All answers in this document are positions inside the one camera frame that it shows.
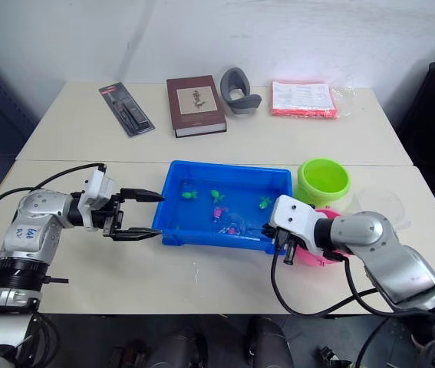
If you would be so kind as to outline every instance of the green toy fish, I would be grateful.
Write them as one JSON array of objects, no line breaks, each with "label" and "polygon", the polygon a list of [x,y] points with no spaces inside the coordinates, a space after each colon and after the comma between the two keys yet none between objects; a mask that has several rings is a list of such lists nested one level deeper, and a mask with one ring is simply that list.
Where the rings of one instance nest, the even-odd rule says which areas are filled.
[{"label": "green toy fish", "polygon": [[272,200],[269,197],[260,197],[260,204],[258,205],[259,208],[261,209],[266,209],[269,204],[272,203]]},{"label": "green toy fish", "polygon": [[181,196],[184,198],[184,199],[196,199],[196,194],[197,194],[198,192],[196,191],[196,190],[194,190],[194,191],[192,191],[192,192],[183,192],[183,193],[181,193]]},{"label": "green toy fish", "polygon": [[215,189],[210,191],[210,195],[214,198],[214,205],[221,202],[225,197],[225,195],[220,194],[219,191]]}]

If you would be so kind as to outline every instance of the green bowl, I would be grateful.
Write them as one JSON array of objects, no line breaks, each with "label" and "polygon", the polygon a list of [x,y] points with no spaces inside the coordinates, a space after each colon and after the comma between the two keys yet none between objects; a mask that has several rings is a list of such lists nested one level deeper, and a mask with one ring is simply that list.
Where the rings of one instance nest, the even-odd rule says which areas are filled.
[{"label": "green bowl", "polygon": [[295,198],[317,208],[341,198],[350,188],[347,170],[332,159],[310,159],[297,174]]}]

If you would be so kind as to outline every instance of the blue plastic tray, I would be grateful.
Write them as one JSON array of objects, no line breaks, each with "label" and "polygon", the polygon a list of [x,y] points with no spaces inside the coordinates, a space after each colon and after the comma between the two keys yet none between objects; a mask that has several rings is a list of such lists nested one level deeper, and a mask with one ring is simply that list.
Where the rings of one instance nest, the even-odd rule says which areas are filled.
[{"label": "blue plastic tray", "polygon": [[[221,195],[217,201],[213,190]],[[183,197],[194,192],[196,198]],[[165,245],[216,245],[271,254],[272,240],[261,230],[282,194],[292,196],[291,173],[285,169],[173,161],[152,227],[163,232]]]}]

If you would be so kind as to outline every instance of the brown book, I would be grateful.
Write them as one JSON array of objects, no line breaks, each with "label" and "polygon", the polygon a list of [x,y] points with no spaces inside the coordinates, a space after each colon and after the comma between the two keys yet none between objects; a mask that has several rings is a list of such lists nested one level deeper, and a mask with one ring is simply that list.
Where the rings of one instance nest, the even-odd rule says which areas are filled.
[{"label": "brown book", "polygon": [[176,138],[227,130],[212,75],[168,79],[166,83]]}]

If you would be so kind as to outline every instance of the gray plastic object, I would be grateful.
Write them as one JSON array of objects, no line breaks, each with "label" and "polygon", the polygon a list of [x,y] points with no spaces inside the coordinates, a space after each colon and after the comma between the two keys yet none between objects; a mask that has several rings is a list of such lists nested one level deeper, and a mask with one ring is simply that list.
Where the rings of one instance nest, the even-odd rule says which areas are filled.
[{"label": "gray plastic object", "polygon": [[[233,100],[231,98],[232,90],[241,90],[244,96]],[[254,113],[262,102],[262,97],[258,94],[249,94],[248,78],[245,76],[245,72],[238,67],[233,67],[224,73],[220,80],[220,94],[232,112],[237,115]]]}]

